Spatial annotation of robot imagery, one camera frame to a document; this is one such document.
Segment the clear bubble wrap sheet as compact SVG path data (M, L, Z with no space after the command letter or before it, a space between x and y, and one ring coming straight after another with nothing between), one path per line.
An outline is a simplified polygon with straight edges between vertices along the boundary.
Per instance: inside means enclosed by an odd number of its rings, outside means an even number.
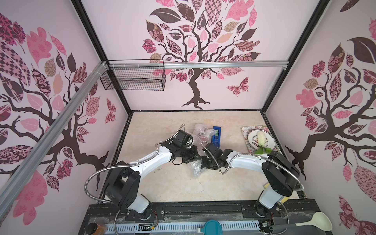
M202 166L202 160L190 162L189 166L191 169L192 177L194 179L199 178L203 173L206 172L206 169Z
M193 140L196 144L199 144L202 141L210 143L215 134L216 130L210 129L201 123L197 123L193 130Z

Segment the blue tape dispenser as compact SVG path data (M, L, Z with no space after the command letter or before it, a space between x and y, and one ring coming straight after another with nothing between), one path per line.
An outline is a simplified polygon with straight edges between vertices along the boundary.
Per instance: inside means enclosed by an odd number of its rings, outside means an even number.
M214 146L220 148L220 141L221 141L221 127L214 126L213 130L215 131L215 134L211 138L211 142Z

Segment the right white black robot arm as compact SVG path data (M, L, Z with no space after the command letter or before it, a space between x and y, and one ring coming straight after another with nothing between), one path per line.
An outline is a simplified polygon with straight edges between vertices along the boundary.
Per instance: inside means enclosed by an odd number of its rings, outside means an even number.
M272 209L282 198L304 190L299 170L278 151L256 155L227 149L218 155L220 149L212 143L202 142L201 146L222 175L235 168L263 173L269 187L261 193L258 204L264 209Z

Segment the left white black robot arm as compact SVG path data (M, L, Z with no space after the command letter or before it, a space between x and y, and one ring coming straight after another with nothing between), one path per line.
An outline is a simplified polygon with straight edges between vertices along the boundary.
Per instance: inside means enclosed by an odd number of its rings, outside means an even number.
M105 195L122 212L134 210L139 214L150 215L152 203L138 193L140 182L158 167L177 157L181 157L183 163L200 159L195 145L178 148L168 144L136 161L135 166L126 167L125 162L121 161L116 164L116 168L109 172L109 177L104 185Z

